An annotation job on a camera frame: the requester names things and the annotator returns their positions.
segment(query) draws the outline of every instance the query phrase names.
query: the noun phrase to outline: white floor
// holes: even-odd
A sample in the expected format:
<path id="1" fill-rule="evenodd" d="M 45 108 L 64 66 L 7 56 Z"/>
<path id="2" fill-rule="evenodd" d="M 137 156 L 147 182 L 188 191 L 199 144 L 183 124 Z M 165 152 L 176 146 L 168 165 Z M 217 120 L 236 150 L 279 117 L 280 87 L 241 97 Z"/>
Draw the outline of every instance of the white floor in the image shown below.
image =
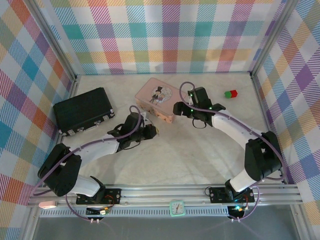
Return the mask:
<path id="1" fill-rule="evenodd" d="M 248 125 L 267 130 L 247 73 L 88 75 L 81 77 L 77 95 L 104 87 L 116 116 L 99 127 L 65 137 L 64 144 L 80 145 L 99 139 L 124 123 L 136 93 L 151 77 L 177 88 L 185 81 L 205 87 L 213 104 L 220 103 Z M 224 92 L 234 89 L 238 96 L 225 98 Z M 173 124 L 155 116 L 150 119 L 159 129 L 159 136 L 142 141 L 134 149 L 90 162 L 80 174 L 94 176 L 104 184 L 223 184 L 244 168 L 244 150 L 220 130 L 210 126 L 196 129 L 186 117 L 177 117 Z"/>

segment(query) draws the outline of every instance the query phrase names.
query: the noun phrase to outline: plaid fabric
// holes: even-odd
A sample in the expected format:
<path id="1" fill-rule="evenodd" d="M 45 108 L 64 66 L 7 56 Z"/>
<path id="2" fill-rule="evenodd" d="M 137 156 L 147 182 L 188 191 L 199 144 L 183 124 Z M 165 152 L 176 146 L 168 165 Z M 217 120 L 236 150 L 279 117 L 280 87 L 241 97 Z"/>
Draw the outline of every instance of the plaid fabric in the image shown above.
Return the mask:
<path id="1" fill-rule="evenodd" d="M 18 238 L 71 81 L 22 0 L 0 0 L 0 240 Z"/>
<path id="2" fill-rule="evenodd" d="M 320 1 L 300 1 L 256 80 L 320 239 Z"/>
<path id="3" fill-rule="evenodd" d="M 286 0 L 50 0 L 51 12 L 37 2 L 90 75 L 247 72 Z"/>

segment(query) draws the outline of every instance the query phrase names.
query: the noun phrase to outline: teal clock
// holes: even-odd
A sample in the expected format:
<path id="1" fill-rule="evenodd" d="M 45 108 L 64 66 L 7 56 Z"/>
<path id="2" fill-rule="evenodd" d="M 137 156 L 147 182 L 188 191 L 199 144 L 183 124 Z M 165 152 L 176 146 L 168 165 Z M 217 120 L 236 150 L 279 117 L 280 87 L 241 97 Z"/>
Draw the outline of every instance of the teal clock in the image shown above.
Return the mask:
<path id="1" fill-rule="evenodd" d="M 183 201 L 170 202 L 170 215 L 172 217 L 180 217 L 184 216 L 185 214 L 185 205 Z"/>

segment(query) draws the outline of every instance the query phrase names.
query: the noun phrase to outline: purple cable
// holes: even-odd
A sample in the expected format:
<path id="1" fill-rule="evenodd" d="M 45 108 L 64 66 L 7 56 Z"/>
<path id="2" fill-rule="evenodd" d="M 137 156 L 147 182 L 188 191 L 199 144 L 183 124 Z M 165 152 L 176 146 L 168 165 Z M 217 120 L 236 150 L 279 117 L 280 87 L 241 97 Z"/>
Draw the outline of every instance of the purple cable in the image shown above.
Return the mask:
<path id="1" fill-rule="evenodd" d="M 267 144 L 271 149 L 272 151 L 275 153 L 275 155 L 279 158 L 280 162 L 281 162 L 281 165 L 283 166 L 283 175 L 279 178 L 274 178 L 274 177 L 266 177 L 265 179 L 269 179 L 269 180 L 275 180 L 275 181 L 281 181 L 283 179 L 285 179 L 285 176 L 287 175 L 286 173 L 286 168 L 285 168 L 285 164 L 284 164 L 284 160 L 281 156 L 281 154 L 277 151 L 277 149 L 269 142 L 267 141 L 263 136 L 259 135 L 258 133 L 252 131 L 249 127 L 247 127 L 246 125 L 244 125 L 242 122 L 240 122 L 239 120 L 237 120 L 236 118 L 232 117 L 232 116 L 229 116 L 228 114 L 225 114 L 223 112 L 219 112 L 219 111 L 214 111 L 214 110 L 209 110 L 209 109 L 202 109 L 202 108 L 198 108 L 198 107 L 194 107 L 192 105 L 189 105 L 185 100 L 184 100 L 184 97 L 182 96 L 182 87 L 185 85 L 185 84 L 190 84 L 192 85 L 193 89 L 196 88 L 196 86 L 190 82 L 190 81 L 185 81 L 184 83 L 181 84 L 180 86 L 180 89 L 179 89 L 179 95 L 180 95 L 180 98 L 182 100 L 182 102 L 184 104 L 186 104 L 189 108 L 193 109 L 193 110 L 197 110 L 197 111 L 200 111 L 200 112 L 206 112 L 206 113 L 213 113 L 213 114 L 217 114 L 217 115 L 220 115 L 220 116 L 223 116 L 225 118 L 228 118 L 229 120 L 235 122 L 236 124 L 238 124 L 240 127 L 244 128 L 245 130 L 247 130 L 249 133 L 255 135 L 256 137 L 260 138 L 265 144 Z"/>
<path id="2" fill-rule="evenodd" d="M 43 192 L 40 192 L 40 193 L 35 193 L 36 189 L 37 189 L 42 183 L 44 183 L 44 181 L 53 173 L 53 171 L 54 171 L 65 159 L 67 159 L 68 157 L 70 157 L 72 154 L 74 154 L 74 153 L 76 153 L 76 152 L 78 152 L 78 151 L 81 151 L 81 150 L 84 149 L 85 147 L 90 146 L 90 145 L 92 145 L 92 144 L 96 144 L 96 143 L 100 143 L 100 142 L 104 142 L 104 141 L 112 141 L 112 140 L 117 140 L 117 139 L 123 139 L 123 138 L 126 138 L 126 137 L 130 136 L 131 134 L 133 134 L 133 133 L 140 127 L 140 123 L 141 123 L 141 112 L 140 112 L 139 108 L 137 108 L 136 106 L 132 105 L 132 106 L 130 106 L 130 108 L 129 108 L 130 113 L 132 113 L 131 108 L 135 108 L 135 109 L 137 110 L 137 112 L 138 112 L 138 115 L 139 115 L 139 116 L 138 116 L 138 123 L 137 123 L 137 125 L 134 127 L 134 129 L 133 129 L 131 132 L 129 132 L 129 133 L 125 134 L 125 135 L 122 135 L 122 136 L 116 136 L 116 137 L 109 137 L 109 138 L 94 140 L 94 141 L 85 143 L 85 144 L 83 144 L 82 146 L 76 148 L 75 150 L 69 152 L 67 155 L 65 155 L 63 158 L 61 158 L 61 160 L 58 161 L 58 162 L 53 166 L 53 168 L 51 168 L 51 169 L 43 176 L 43 178 L 41 178 L 41 180 L 34 186 L 34 188 L 33 188 L 32 191 L 31 191 L 31 196 L 37 197 L 37 196 L 41 196 L 41 195 L 43 195 L 43 194 L 46 194 L 46 193 L 51 192 L 51 190 L 46 190 L 46 191 L 43 191 Z M 67 195 L 65 195 L 65 201 L 66 201 L 66 204 L 67 204 L 67 206 L 69 207 L 69 209 L 70 209 L 77 217 L 79 217 L 79 218 L 81 218 L 81 219 L 84 219 L 84 220 L 90 222 L 90 220 L 88 220 L 86 217 L 79 215 L 78 213 L 76 213 L 76 211 L 74 211 L 74 210 L 72 209 L 72 207 L 71 207 L 70 204 L 68 203 Z"/>

